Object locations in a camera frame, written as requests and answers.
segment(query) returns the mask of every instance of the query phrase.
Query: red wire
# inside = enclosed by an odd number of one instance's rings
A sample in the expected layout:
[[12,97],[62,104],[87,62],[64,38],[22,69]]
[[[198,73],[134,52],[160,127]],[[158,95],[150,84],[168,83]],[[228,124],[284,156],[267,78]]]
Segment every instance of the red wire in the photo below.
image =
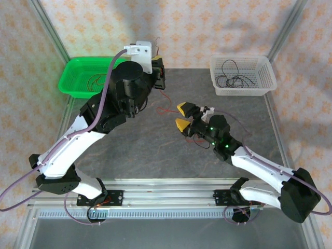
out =
[[[159,115],[163,115],[163,114],[165,114],[165,113],[179,113],[179,111],[177,111],[177,110],[170,110],[170,108],[171,108],[171,106],[172,106],[172,100],[171,100],[171,98],[168,97],[166,94],[164,94],[161,90],[159,90],[159,91],[160,91],[160,93],[161,93],[162,95],[164,95],[164,96],[170,101],[170,105],[167,107],[167,109],[164,109],[164,108],[158,106],[158,107],[156,108],[156,112],[157,112]],[[186,137],[185,137],[185,140],[186,140],[188,143],[193,143],[193,142],[196,142],[196,143],[204,143],[204,142],[205,142],[205,140],[196,140],[196,141],[194,141],[194,140],[187,140]]]
[[156,112],[159,114],[159,115],[163,115],[165,113],[179,113],[179,111],[177,110],[170,110],[171,106],[172,106],[172,100],[170,97],[168,97],[166,94],[164,94],[161,90],[159,90],[159,92],[164,95],[169,101],[170,101],[170,105],[167,107],[167,109],[164,109],[160,106],[157,107],[156,109]]

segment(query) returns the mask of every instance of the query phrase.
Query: wallpaper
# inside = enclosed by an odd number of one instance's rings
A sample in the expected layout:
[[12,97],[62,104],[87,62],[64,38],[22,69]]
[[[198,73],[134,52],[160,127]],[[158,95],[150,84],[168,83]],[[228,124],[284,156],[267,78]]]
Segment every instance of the wallpaper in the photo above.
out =
[[[273,97],[281,132],[295,167],[312,175],[332,200],[332,5],[308,1],[274,63]],[[324,200],[316,207],[327,212]],[[332,217],[316,215],[326,248],[332,248]]]
[[168,68],[210,55],[267,55],[296,0],[41,0],[70,57],[113,56],[157,39]]
[[[64,63],[27,0],[0,1],[0,192],[27,173],[28,157],[55,141],[66,96],[57,84]],[[31,195],[35,177],[0,203],[6,208]],[[12,248],[26,205],[0,213],[0,248]]]

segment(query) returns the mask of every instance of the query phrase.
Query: white plastic basket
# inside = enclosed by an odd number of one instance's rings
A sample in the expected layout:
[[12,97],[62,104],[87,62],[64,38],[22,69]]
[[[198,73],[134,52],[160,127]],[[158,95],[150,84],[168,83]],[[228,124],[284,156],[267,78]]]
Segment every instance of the white plastic basket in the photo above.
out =
[[[265,56],[211,56],[210,72],[217,95],[262,96],[276,89],[276,78],[271,63]],[[228,82],[238,87],[227,87],[226,80],[237,75],[246,82],[238,79],[233,83],[231,80]]]

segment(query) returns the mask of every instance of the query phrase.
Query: metal frame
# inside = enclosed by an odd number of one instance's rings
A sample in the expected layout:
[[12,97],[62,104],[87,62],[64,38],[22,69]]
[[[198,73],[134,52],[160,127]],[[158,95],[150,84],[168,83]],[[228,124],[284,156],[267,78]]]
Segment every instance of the metal frame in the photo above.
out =
[[56,50],[61,56],[62,60],[67,64],[70,61],[70,56],[65,49],[58,33],[56,32],[54,26],[52,25],[45,9],[43,8],[39,0],[27,0],[31,6],[31,9],[35,12],[38,20],[41,22],[46,34],[50,37],[51,41],[54,43]]
[[[300,16],[305,4],[308,0],[297,0],[292,12],[290,13],[285,25],[283,26],[280,34],[278,35],[274,45],[272,46],[268,59],[272,63],[293,26],[295,25],[298,17]],[[68,62],[70,57],[61,42],[57,32],[51,24],[44,8],[39,0],[28,0],[32,8],[41,20],[43,27],[47,34],[54,42],[57,51],[61,58]],[[292,160],[287,156],[287,146],[280,136],[279,124],[277,114],[274,113],[273,107],[275,103],[271,93],[264,96],[268,112],[271,118],[272,126],[276,136],[276,140],[280,149],[283,163],[286,167],[293,168]],[[69,97],[67,100],[67,107],[63,114],[61,127],[58,137],[60,137],[68,127],[71,111],[73,108],[74,99]],[[125,190],[124,206],[117,208],[117,210],[133,211],[137,209],[151,210],[165,208],[168,209],[215,209],[214,199],[212,198],[212,190],[229,188],[234,179],[115,179],[105,181],[106,188],[122,189]],[[77,210],[76,207],[77,194],[71,193],[68,198],[68,205],[71,209]],[[15,243],[15,248],[28,248],[36,221],[39,216],[39,211],[42,208],[63,207],[63,197],[56,196],[50,193],[42,193],[28,204],[28,210],[25,217],[25,222],[20,229],[18,239]],[[310,215],[307,220],[302,224],[303,231],[307,240],[309,248],[324,248],[322,237],[320,236],[319,229],[313,215]]]

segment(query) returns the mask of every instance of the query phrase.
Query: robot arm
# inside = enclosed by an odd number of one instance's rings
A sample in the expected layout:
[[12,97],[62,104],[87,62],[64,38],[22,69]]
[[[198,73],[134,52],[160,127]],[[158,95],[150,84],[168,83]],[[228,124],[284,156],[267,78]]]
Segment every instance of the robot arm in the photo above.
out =
[[101,180],[76,169],[74,161],[93,143],[125,123],[126,118],[134,118],[147,102],[152,88],[165,88],[162,58],[151,58],[150,42],[137,41],[135,45],[124,48],[132,60],[120,63],[112,71],[105,104],[96,126],[91,131],[67,138],[69,134],[85,129],[95,121],[101,93],[94,95],[80,109],[74,123],[55,145],[42,155],[30,156],[31,167],[35,168],[56,148],[49,160],[39,168],[40,175],[36,182],[40,190],[59,195],[73,191],[95,200],[95,203],[102,202],[107,195]]
[[214,146],[213,152],[221,161],[244,169],[268,183],[257,184],[248,178],[240,178],[231,187],[231,197],[235,202],[246,200],[269,204],[298,223],[304,222],[319,203],[320,195],[290,177],[295,176],[315,187],[308,171],[302,168],[294,171],[252,152],[229,134],[230,125],[223,115],[214,115],[208,123],[205,122],[206,114],[212,114],[213,108],[200,108],[187,102],[177,107],[184,117],[193,117],[192,122],[176,120],[184,136],[197,134]]

